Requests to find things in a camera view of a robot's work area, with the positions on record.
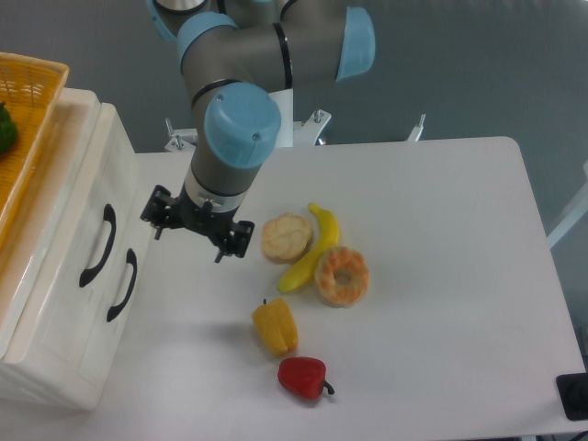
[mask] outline red bell pepper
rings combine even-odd
[[[277,379],[280,384],[295,395],[309,400],[316,400],[327,388],[329,395],[334,394],[333,387],[325,381],[327,367],[321,360],[307,356],[286,358],[279,364]]]

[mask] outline pepper stem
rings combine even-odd
[[[334,394],[334,389],[333,386],[331,386],[326,380],[324,381],[324,383],[322,384],[325,388],[327,388],[327,393],[329,395],[333,395]]]

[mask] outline toy donut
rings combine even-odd
[[[364,256],[344,246],[325,251],[314,272],[319,292],[337,306],[351,306],[369,288],[369,269]]]

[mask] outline wicker basket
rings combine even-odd
[[[0,52],[0,102],[18,129],[17,143],[0,154],[0,248],[39,159],[39,145],[65,85],[69,67]]]

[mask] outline donut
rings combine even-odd
[[[298,214],[284,213],[264,225],[261,251],[270,260],[294,261],[304,254],[311,237],[308,220]]]
[[[361,253],[335,246],[322,254],[314,280],[321,296],[329,303],[351,306],[368,291],[369,269]]]

